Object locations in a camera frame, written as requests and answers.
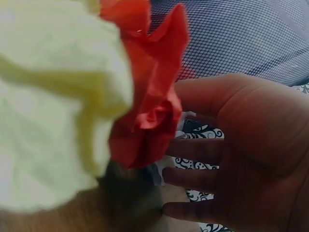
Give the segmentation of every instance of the palm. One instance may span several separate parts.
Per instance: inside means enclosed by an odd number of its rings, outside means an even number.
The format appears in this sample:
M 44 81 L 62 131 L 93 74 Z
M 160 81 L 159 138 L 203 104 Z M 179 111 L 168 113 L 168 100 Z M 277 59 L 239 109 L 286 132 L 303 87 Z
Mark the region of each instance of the palm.
M 226 88 L 215 88 L 220 81 Z M 199 98 L 186 95 L 190 85 Z M 286 231 L 309 167 L 309 99 L 248 77 L 180 83 L 178 93 L 188 110 L 214 116 L 225 138 L 171 143 L 169 155 L 219 164 L 220 169 L 165 170 L 168 183 L 214 193 L 211 201 L 168 204 L 166 214 L 221 223 L 238 232 Z

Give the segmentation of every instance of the finger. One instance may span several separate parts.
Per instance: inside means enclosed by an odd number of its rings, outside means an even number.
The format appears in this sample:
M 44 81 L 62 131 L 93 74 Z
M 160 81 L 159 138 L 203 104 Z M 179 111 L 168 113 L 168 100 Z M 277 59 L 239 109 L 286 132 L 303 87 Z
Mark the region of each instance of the finger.
M 217 185 L 218 169 L 192 170 L 179 168 L 165 168 L 163 170 L 164 181 L 186 189 L 200 192 L 214 193 Z
M 224 139 L 173 139 L 166 155 L 219 165 L 224 148 Z
M 201 202 L 170 202 L 163 205 L 164 215 L 179 220 L 206 222 L 211 224 L 221 224 L 214 214 L 215 201 L 207 200 Z
M 184 111 L 216 118 L 220 109 L 236 92 L 257 79 L 241 74 L 188 79 L 176 82 L 175 90 L 182 100 Z

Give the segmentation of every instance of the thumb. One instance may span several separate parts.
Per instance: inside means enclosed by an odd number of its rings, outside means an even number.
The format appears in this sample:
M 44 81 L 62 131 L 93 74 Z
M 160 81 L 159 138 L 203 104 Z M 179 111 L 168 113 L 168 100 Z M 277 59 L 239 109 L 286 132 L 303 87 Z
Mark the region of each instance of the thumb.
M 182 101 L 184 111 L 217 117 L 220 109 L 233 95 L 254 82 L 259 83 L 261 80 L 232 73 L 178 81 L 175 83 L 175 91 Z

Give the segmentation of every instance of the black mesh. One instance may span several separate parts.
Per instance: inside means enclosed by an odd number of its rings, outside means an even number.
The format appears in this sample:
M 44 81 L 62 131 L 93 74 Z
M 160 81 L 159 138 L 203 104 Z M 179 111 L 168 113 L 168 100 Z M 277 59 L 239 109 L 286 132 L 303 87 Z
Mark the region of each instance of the black mesh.
M 191 42 L 179 79 L 231 72 L 293 86 L 309 80 L 307 1 L 159 0 L 152 4 L 152 29 L 182 2 Z

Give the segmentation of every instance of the patterned cloth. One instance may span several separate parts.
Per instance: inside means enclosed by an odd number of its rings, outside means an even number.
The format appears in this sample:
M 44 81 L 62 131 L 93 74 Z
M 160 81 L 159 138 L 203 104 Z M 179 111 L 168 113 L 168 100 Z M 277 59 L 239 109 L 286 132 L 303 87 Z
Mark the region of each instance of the patterned cloth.
M 293 87 L 305 94 L 309 95 L 309 84 L 302 85 L 302 86 L 295 86 Z M 187 137 L 190 139 L 193 138 L 223 138 L 224 135 L 221 130 L 212 128 L 208 125 L 199 125 L 194 122 L 187 121 L 184 132 L 186 133 Z M 200 163 L 200 162 L 193 162 L 191 160 L 187 159 L 174 159 L 175 164 L 179 168 L 184 169 L 217 169 L 217 166 L 210 166 L 208 164 Z M 213 198 L 213 195 L 204 193 L 204 192 L 198 192 L 194 190 L 187 190 L 188 197 L 190 201 L 197 202 L 197 201 L 203 201 Z M 200 224 L 200 227 L 203 232 L 231 232 L 232 230 L 223 227 L 222 225 L 216 225 L 216 224 Z

